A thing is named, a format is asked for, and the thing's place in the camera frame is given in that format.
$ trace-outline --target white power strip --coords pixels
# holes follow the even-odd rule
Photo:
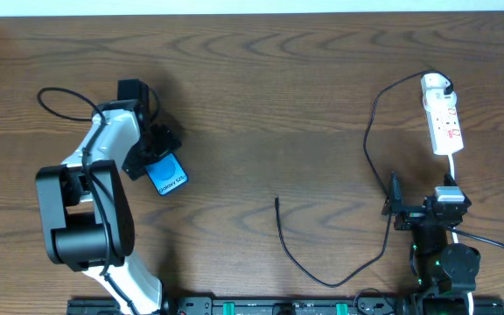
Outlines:
[[[450,85],[448,79],[438,73],[426,74],[421,79],[430,140],[437,155],[451,155],[464,148],[456,110],[456,92],[445,94],[445,88]]]

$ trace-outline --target white wall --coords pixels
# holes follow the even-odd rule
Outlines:
[[[504,0],[0,0],[0,17],[504,11]]]

